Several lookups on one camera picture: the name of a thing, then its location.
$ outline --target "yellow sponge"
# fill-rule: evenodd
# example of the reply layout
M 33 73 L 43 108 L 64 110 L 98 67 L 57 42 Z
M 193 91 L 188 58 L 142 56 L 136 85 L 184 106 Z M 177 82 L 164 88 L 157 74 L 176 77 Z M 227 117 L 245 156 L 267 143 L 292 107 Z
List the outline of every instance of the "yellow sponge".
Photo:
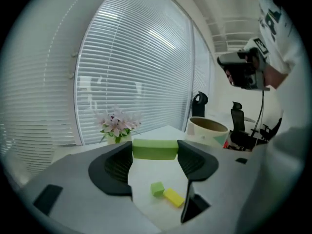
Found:
M 182 198 L 178 193 L 176 193 L 171 188 L 168 188 L 167 190 L 165 190 L 164 196 L 166 199 L 168 199 L 177 207 L 180 207 L 184 202 L 184 198 Z

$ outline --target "green block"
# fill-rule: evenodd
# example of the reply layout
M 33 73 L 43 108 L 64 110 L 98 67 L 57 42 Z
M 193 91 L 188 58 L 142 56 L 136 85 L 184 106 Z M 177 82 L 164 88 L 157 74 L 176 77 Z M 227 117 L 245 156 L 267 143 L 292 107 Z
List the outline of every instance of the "green block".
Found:
M 134 139 L 132 152 L 134 158 L 140 159 L 175 159 L 179 150 L 176 140 Z
M 151 191 L 154 197 L 162 196 L 165 188 L 161 182 L 151 184 Z

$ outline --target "white cup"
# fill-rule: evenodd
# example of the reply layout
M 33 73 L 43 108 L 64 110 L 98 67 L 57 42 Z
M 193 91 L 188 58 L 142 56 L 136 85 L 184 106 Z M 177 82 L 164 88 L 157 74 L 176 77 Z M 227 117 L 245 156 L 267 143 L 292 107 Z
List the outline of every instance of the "white cup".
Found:
M 204 117 L 191 117 L 186 128 L 186 140 L 223 148 L 230 130 L 219 122 Z

